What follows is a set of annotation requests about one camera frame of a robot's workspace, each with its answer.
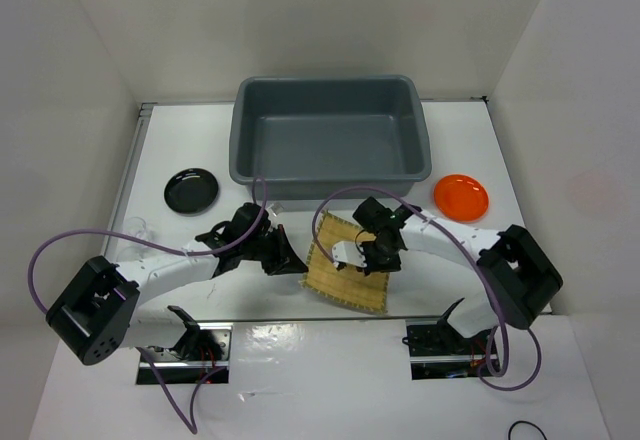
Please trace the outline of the bamboo placemat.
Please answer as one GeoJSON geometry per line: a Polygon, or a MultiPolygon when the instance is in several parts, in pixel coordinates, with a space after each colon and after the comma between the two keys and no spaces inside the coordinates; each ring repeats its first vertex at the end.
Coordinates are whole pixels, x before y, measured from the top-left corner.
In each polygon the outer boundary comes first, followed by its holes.
{"type": "MultiPolygon", "coordinates": [[[[373,239],[372,234],[362,232],[356,225],[326,211],[320,216],[316,233],[327,251],[339,241],[373,239]]],[[[357,311],[379,315],[387,313],[388,273],[365,276],[353,266],[337,270],[315,242],[311,243],[306,265],[308,271],[301,281],[304,288],[357,311]]]]}

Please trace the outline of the grey plastic bin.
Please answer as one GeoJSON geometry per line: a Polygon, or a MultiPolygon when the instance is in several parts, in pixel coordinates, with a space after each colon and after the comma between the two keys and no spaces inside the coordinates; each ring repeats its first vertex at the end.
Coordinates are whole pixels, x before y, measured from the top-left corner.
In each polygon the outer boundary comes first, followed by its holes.
{"type": "Polygon", "coordinates": [[[319,200],[351,185],[400,196],[432,173],[417,89],[402,75],[251,77],[237,91],[229,175],[261,177],[277,200],[319,200]]]}

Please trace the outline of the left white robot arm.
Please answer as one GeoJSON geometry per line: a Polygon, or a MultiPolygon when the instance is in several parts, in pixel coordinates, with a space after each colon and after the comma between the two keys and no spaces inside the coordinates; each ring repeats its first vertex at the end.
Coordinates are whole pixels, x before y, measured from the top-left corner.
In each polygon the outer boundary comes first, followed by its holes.
{"type": "Polygon", "coordinates": [[[167,306],[150,325],[139,322],[138,308],[189,284],[226,274],[243,261],[259,263],[267,276],[308,270],[284,227],[273,224],[259,205],[245,203],[231,219],[197,235],[177,254],[121,263],[103,256],[87,260],[48,308],[45,319],[86,366],[128,347],[166,349],[176,359],[188,359],[212,350],[212,336],[177,305],[167,306]]]}

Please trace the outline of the black round plate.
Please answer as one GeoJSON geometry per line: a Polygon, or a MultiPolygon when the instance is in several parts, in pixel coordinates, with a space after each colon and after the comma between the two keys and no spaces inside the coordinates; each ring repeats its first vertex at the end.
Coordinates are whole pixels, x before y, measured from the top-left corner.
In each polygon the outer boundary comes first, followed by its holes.
{"type": "Polygon", "coordinates": [[[219,194],[219,182],[208,170],[189,168],[173,175],[165,185],[163,197],[170,210],[196,215],[208,210],[219,194]]]}

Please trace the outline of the clear plastic cup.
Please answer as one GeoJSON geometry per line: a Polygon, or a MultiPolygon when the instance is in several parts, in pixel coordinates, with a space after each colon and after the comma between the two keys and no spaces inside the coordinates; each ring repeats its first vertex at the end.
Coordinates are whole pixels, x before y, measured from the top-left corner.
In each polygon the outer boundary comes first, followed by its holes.
{"type": "Polygon", "coordinates": [[[129,217],[125,219],[122,225],[122,232],[140,240],[149,242],[154,240],[153,230],[147,221],[141,217],[129,217]]]}

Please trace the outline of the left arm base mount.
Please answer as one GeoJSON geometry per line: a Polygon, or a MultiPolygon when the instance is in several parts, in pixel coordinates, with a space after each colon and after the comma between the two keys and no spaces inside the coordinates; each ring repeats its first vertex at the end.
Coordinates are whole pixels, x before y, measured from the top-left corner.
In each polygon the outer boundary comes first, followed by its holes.
{"type": "Polygon", "coordinates": [[[178,337],[167,346],[142,348],[136,384],[158,385],[154,369],[167,385],[227,384],[232,325],[198,323],[178,306],[168,310],[178,319],[178,337]]]}

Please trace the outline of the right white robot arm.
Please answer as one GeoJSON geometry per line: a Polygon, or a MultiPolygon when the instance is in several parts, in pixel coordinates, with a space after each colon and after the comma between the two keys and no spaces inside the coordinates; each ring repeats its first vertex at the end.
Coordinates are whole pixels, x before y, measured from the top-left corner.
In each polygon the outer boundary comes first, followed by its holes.
{"type": "Polygon", "coordinates": [[[365,275],[395,273],[407,251],[434,255],[479,275],[484,292],[455,302],[442,315],[438,341],[450,353],[463,351],[474,336],[501,324],[529,328],[563,286],[537,241],[518,225],[479,229],[405,202],[391,210],[373,197],[359,205],[353,219],[373,238],[333,244],[330,255],[338,269],[350,265],[365,275]]]}

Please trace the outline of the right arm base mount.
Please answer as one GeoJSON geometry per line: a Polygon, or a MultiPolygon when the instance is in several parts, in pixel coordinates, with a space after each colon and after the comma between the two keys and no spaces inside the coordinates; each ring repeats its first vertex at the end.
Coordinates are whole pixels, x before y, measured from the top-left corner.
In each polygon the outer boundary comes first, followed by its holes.
{"type": "Polygon", "coordinates": [[[497,347],[487,347],[489,330],[464,338],[448,325],[448,317],[461,302],[456,301],[438,318],[406,321],[402,343],[408,349],[414,381],[477,378],[479,368],[488,373],[488,360],[495,369],[500,368],[497,347]]]}

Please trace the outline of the orange plastic plate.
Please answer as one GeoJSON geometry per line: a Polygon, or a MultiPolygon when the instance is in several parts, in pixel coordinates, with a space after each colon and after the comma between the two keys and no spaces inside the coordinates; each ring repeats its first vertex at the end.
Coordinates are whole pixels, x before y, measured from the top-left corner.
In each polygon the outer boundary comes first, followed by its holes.
{"type": "Polygon", "coordinates": [[[433,200],[447,218],[461,223],[480,220],[490,206],[484,186],[476,179],[462,174],[442,177],[434,186],[433,200]]]}

